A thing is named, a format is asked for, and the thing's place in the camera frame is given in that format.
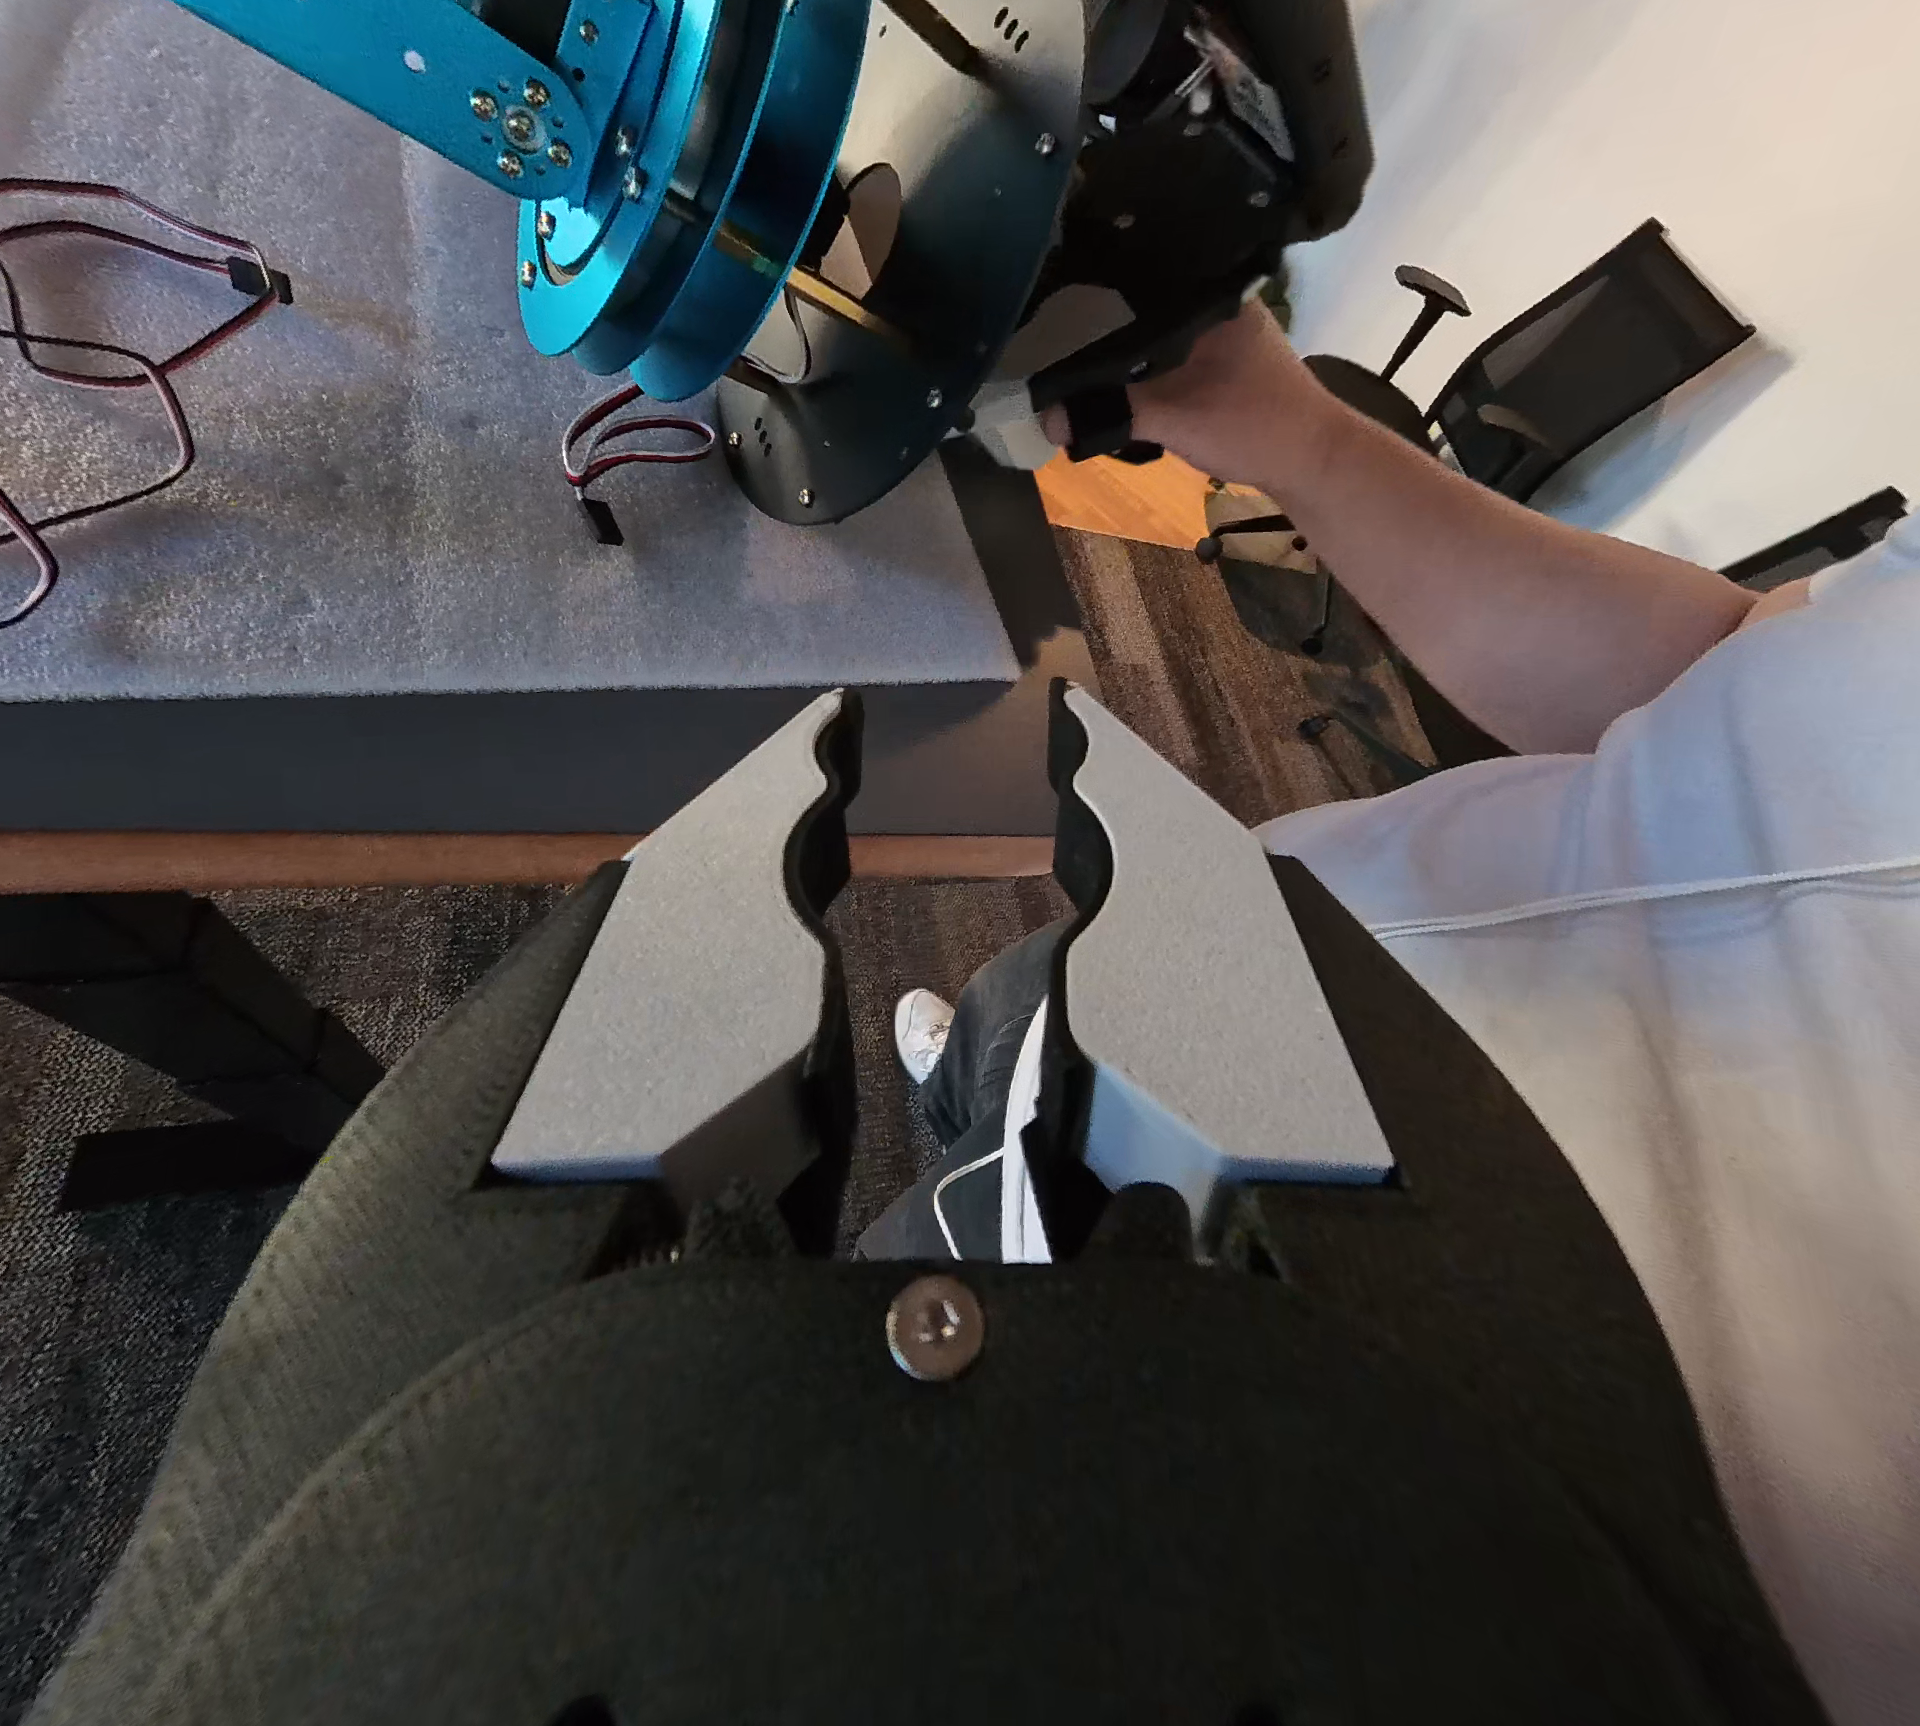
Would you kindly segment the person's right hand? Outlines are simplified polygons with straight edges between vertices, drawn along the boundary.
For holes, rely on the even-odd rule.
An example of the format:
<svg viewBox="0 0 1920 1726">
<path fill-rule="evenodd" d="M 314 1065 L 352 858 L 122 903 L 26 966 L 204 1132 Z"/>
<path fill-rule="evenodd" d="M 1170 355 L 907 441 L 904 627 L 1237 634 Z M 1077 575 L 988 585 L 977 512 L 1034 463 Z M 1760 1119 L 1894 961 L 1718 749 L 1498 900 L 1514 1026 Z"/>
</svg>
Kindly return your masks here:
<svg viewBox="0 0 1920 1726">
<path fill-rule="evenodd" d="M 1131 433 L 1226 485 L 1285 498 L 1347 430 L 1264 299 L 1205 329 L 1186 358 L 1130 388 Z"/>
</svg>

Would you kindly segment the blue and black toy robot arm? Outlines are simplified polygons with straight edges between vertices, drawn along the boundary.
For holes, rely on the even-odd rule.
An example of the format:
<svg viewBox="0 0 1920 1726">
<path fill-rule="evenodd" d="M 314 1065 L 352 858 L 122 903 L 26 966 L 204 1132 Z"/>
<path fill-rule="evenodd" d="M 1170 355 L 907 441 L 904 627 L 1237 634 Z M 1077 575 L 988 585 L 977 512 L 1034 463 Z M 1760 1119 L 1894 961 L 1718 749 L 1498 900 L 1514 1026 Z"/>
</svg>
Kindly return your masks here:
<svg viewBox="0 0 1920 1726">
<path fill-rule="evenodd" d="M 722 390 L 761 515 L 970 426 L 1081 147 L 1082 0 L 173 0 L 519 203 L 527 342 Z"/>
</svg>

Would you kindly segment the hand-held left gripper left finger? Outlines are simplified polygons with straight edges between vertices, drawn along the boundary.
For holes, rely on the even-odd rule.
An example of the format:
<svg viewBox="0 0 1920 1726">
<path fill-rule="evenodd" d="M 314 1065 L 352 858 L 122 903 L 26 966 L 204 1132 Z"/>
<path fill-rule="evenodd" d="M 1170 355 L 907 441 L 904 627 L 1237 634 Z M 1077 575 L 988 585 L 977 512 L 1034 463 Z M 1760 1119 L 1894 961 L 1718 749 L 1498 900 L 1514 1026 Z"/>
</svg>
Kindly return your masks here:
<svg viewBox="0 0 1920 1726">
<path fill-rule="evenodd" d="M 746 1182 L 828 1256 L 856 1136 L 828 903 L 861 697 L 810 701 L 624 858 L 493 1151 L 512 1182 L 639 1182 L 676 1219 Z"/>
</svg>

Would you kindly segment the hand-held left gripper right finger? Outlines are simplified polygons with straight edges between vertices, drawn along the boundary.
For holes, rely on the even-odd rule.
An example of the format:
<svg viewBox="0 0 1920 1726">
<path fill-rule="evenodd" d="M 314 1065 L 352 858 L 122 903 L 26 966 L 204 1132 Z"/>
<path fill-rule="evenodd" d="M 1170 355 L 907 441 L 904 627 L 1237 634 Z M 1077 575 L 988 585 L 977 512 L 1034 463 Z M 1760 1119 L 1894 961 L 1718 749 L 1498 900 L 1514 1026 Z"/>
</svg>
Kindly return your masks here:
<svg viewBox="0 0 1920 1726">
<path fill-rule="evenodd" d="M 1261 839 L 1077 684 L 1056 680 L 1047 1162 L 1182 1195 L 1213 1256 L 1244 1186 L 1394 1173 Z"/>
</svg>

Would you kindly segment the grey foam mat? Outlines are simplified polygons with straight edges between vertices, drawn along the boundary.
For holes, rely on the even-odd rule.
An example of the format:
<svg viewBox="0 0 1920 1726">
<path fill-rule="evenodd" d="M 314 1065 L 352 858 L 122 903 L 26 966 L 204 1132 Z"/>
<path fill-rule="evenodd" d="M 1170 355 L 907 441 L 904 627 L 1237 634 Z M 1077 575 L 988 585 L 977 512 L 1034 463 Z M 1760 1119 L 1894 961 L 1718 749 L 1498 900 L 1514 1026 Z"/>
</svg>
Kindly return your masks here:
<svg viewBox="0 0 1920 1726">
<path fill-rule="evenodd" d="M 3 176 L 256 244 L 292 304 L 181 373 L 189 476 L 51 537 L 6 701 L 1010 680 L 941 466 L 835 528 L 720 463 L 604 481 L 606 381 L 526 344 L 516 203 L 165 0 L 3 0 Z"/>
</svg>

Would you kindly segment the person's right forearm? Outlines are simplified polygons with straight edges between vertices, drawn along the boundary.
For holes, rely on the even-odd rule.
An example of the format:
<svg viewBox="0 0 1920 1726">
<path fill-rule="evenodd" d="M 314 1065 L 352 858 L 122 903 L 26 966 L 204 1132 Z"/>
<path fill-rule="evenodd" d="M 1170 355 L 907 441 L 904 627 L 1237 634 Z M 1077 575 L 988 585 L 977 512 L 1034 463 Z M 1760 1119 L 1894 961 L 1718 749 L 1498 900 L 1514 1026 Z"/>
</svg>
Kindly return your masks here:
<svg viewBox="0 0 1920 1726">
<path fill-rule="evenodd" d="M 1431 686 L 1521 755 L 1587 755 L 1769 602 L 1483 490 L 1290 360 L 1274 463 L 1254 474 L 1309 549 Z"/>
</svg>

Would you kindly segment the person's dark pants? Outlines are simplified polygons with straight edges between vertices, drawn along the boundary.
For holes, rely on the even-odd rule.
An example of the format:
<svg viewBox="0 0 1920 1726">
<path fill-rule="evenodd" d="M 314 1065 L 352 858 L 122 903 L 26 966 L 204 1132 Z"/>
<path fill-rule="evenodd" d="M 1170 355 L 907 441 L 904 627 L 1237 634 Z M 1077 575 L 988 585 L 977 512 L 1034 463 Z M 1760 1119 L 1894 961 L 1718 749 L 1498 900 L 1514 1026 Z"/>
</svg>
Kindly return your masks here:
<svg viewBox="0 0 1920 1726">
<path fill-rule="evenodd" d="M 1049 1263 L 1025 1126 L 1037 1115 L 1045 996 L 1063 924 L 988 961 L 962 987 L 918 1107 L 941 1158 L 856 1238 L 863 1260 Z"/>
</svg>

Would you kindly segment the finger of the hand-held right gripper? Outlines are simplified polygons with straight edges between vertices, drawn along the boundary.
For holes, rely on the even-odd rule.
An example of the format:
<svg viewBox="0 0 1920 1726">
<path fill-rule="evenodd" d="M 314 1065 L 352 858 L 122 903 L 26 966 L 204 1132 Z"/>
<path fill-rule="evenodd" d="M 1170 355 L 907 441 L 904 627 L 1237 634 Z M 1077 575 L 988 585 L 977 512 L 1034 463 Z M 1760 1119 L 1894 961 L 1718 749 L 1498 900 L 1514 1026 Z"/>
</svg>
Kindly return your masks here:
<svg viewBox="0 0 1920 1726">
<path fill-rule="evenodd" d="M 1135 311 L 1116 286 L 1056 286 L 1025 315 L 1027 390 L 1104 390 L 1137 363 Z"/>
</svg>

